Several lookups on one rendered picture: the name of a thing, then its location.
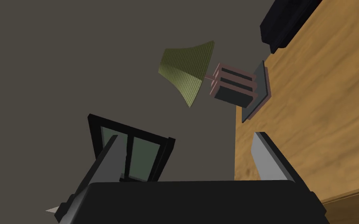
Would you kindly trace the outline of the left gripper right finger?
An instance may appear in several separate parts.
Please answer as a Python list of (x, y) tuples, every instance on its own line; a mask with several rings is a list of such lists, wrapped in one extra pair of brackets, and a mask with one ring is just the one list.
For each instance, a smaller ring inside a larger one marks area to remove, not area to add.
[(254, 133), (251, 154), (261, 180), (304, 182), (265, 132)]

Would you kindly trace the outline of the black framed window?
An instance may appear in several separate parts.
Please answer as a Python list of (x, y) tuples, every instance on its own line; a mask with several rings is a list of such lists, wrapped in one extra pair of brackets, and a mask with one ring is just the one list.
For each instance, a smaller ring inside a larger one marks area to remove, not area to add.
[(88, 124), (96, 158), (113, 135), (124, 138), (127, 157), (120, 182), (159, 180), (174, 149), (174, 138), (165, 138), (93, 114), (88, 115)]

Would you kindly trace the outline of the black box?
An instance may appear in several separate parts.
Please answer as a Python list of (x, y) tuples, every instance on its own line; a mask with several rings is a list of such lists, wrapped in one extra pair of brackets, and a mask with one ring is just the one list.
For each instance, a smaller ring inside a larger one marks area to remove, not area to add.
[(322, 0), (274, 0), (260, 25), (261, 39), (274, 54), (294, 38)]

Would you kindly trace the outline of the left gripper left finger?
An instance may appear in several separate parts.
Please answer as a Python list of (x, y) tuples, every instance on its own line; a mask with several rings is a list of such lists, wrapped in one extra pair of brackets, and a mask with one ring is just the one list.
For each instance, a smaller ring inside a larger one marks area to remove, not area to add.
[(125, 166), (126, 155), (127, 147), (124, 137), (113, 135), (74, 194), (78, 195), (94, 182), (118, 182)]

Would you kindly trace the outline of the wooden table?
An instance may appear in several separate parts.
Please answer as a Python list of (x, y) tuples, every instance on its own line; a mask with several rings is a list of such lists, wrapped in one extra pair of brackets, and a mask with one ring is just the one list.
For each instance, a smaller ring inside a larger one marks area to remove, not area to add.
[(236, 109), (234, 179), (259, 179), (250, 148), (264, 131), (330, 224), (359, 224), (359, 0), (322, 0), (265, 64), (272, 97), (244, 123)]

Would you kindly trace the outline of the green shade table lamp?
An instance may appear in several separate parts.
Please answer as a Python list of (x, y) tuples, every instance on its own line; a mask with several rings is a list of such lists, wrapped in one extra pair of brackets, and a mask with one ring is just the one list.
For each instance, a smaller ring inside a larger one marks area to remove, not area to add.
[(191, 107), (205, 79), (211, 81), (210, 96), (241, 107), (241, 121), (250, 120), (271, 98), (268, 69), (262, 61), (254, 73), (219, 63), (207, 74), (215, 42), (188, 48), (166, 48), (159, 74), (172, 83)]

